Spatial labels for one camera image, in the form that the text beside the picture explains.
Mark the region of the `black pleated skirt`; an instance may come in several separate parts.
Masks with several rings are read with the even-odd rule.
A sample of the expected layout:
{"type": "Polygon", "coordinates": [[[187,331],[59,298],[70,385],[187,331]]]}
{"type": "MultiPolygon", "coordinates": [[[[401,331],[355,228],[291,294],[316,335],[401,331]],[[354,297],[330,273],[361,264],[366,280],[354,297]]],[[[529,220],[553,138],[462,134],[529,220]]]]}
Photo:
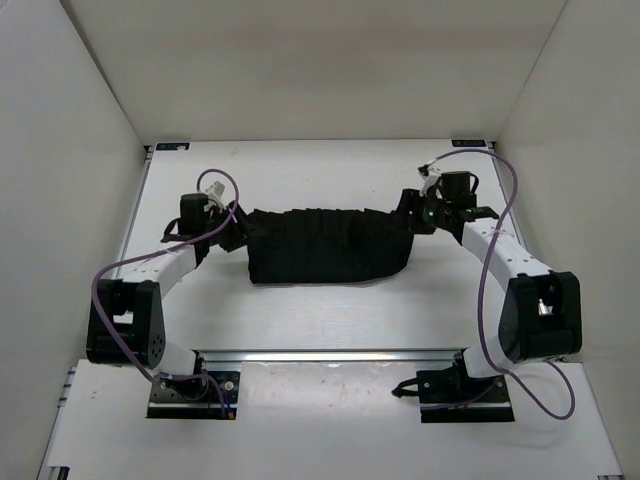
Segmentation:
{"type": "Polygon", "coordinates": [[[376,210],[254,210],[247,243],[256,285],[346,284],[391,277],[404,269],[414,234],[376,210]]]}

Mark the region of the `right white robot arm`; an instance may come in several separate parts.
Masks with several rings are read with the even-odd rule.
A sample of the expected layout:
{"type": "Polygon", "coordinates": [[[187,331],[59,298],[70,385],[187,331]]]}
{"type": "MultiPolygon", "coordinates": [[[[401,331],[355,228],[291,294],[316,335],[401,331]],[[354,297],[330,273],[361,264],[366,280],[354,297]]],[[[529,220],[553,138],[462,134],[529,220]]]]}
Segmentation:
{"type": "Polygon", "coordinates": [[[571,355],[582,348],[581,292],[571,272],[556,272],[531,255],[503,229],[499,215],[477,203],[478,177],[469,171],[442,173],[423,166],[421,189],[403,191],[397,211],[410,232],[450,233],[483,264],[505,297],[497,330],[479,334],[480,343],[461,353],[462,365],[448,376],[449,391],[471,400],[484,378],[515,365],[571,355]]]}

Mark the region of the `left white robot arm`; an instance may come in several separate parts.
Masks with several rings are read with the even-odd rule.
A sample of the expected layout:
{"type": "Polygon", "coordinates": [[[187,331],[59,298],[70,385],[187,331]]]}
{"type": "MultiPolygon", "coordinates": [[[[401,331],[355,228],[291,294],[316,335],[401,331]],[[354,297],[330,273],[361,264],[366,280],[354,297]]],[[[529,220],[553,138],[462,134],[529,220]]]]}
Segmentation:
{"type": "Polygon", "coordinates": [[[246,245],[251,226],[237,201],[223,205],[215,194],[186,194],[160,248],[123,261],[132,268],[116,279],[102,273],[92,284],[86,355],[94,364],[134,366],[152,380],[163,376],[188,398],[208,389],[209,373],[195,351],[167,339],[163,298],[218,246],[246,245]]]}

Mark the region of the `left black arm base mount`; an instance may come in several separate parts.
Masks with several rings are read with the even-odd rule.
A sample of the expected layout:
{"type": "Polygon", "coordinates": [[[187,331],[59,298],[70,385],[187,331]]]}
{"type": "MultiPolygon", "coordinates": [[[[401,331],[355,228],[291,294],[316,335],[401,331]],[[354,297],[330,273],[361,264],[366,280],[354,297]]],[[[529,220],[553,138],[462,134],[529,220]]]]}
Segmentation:
{"type": "Polygon", "coordinates": [[[222,420],[237,417],[239,363],[215,363],[197,351],[172,347],[154,369],[148,419],[222,420]]]}

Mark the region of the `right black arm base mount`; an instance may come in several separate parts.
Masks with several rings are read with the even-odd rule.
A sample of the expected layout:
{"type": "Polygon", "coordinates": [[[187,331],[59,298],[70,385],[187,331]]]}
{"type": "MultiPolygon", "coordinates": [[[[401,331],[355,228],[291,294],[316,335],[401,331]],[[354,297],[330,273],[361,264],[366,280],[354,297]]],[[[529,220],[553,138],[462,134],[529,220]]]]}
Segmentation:
{"type": "Polygon", "coordinates": [[[422,424],[511,423],[515,421],[503,375],[472,378],[461,353],[444,369],[417,370],[391,394],[417,398],[422,424]]]}

